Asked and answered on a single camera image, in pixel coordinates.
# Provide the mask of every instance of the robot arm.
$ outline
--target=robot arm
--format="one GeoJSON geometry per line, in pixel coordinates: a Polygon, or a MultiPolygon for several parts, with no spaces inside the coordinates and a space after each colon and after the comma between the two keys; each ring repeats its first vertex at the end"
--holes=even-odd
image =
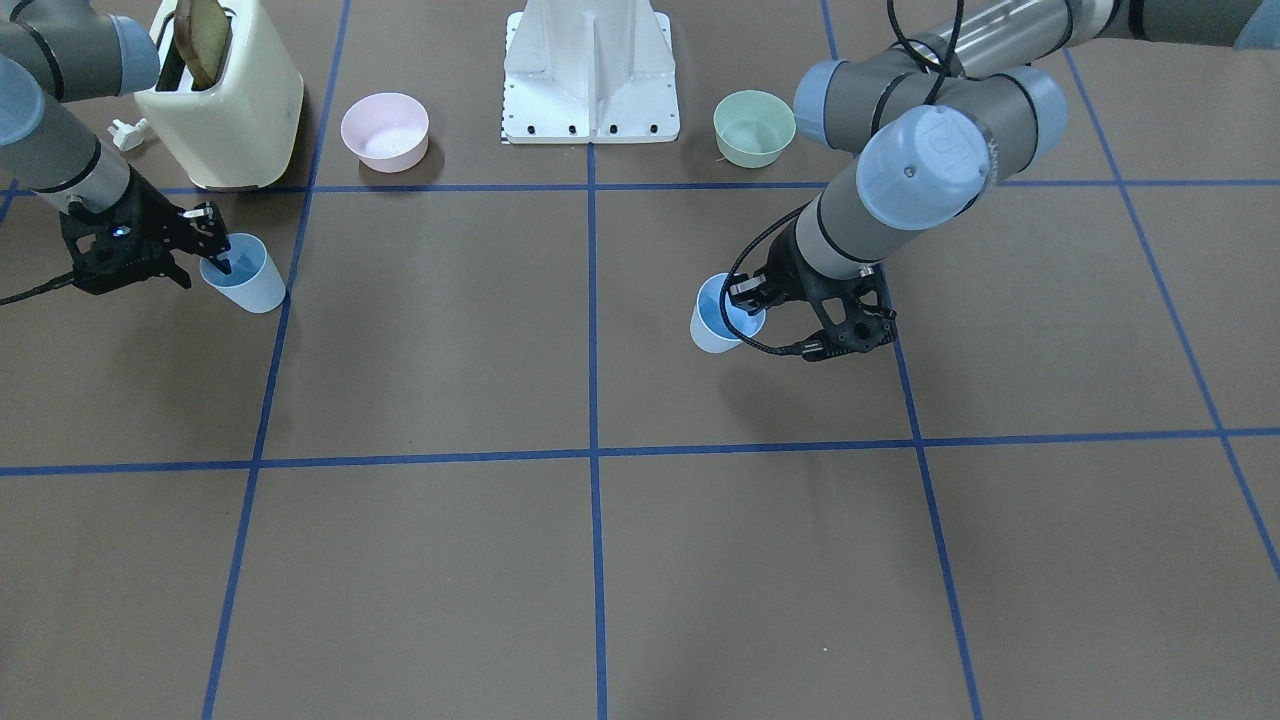
{"type": "Polygon", "coordinates": [[[229,272],[216,206],[173,205],[59,104],[155,85],[147,32],[84,0],[0,0],[0,168],[59,210],[72,284],[93,295],[151,277],[191,287],[173,250],[229,272]]]}
{"type": "Polygon", "coordinates": [[[724,283],[722,307],[813,307],[820,331],[765,350],[815,361],[897,338],[881,261],[1024,170],[1066,128],[1061,90],[1025,63],[1103,36],[1277,47],[1280,0],[1001,0],[964,19],[952,44],[954,28],[902,37],[864,63],[820,63],[801,79],[800,132],[860,156],[797,210],[764,266],[748,277],[735,265],[724,283]],[[842,322],[824,310],[829,300],[842,322]]]}

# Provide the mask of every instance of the plastic cup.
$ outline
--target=plastic cup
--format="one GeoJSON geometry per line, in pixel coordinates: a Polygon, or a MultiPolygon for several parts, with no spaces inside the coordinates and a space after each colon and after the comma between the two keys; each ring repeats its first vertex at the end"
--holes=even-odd
{"type": "Polygon", "coordinates": [[[200,259],[200,277],[218,292],[250,313],[268,313],[284,302],[284,281],[262,241],[243,232],[227,236],[232,249],[219,258],[230,260],[232,274],[224,275],[212,263],[200,259]]]}
{"type": "Polygon", "coordinates": [[[342,117],[342,141],[380,173],[399,173],[426,155],[429,118],[421,102],[399,92],[362,97],[342,117]]]}
{"type": "MultiPolygon", "coordinates": [[[[694,338],[694,345],[707,352],[724,352],[742,342],[724,327],[724,319],[719,314],[719,291],[727,277],[728,273],[721,273],[707,278],[703,287],[698,288],[694,316],[689,320],[689,336],[694,338]]],[[[746,310],[735,307],[728,299],[724,300],[724,307],[730,322],[746,337],[754,337],[764,327],[764,310],[748,315],[746,310]]]]}
{"type": "Polygon", "coordinates": [[[777,160],[796,136],[791,106],[759,90],[741,90],[721,100],[712,124],[721,154],[744,168],[763,168],[777,160]]]}

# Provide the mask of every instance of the brown floor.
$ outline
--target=brown floor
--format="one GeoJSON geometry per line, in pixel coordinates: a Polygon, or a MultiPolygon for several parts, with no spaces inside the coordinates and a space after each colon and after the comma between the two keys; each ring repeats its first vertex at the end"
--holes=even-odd
{"type": "MultiPolygon", "coordinates": [[[[878,1],[657,3],[681,138],[598,149],[498,142],[518,0],[265,4],[300,147],[215,199],[283,309],[0,309],[0,717],[1276,716],[1280,54],[1038,63],[1062,143],[888,261],[896,347],[812,365],[689,313],[849,158],[736,168],[710,113],[887,46],[878,1]],[[433,117],[398,176],[338,137],[381,90],[433,117]]],[[[41,200],[0,222],[0,295],[65,272],[41,200]]]]}

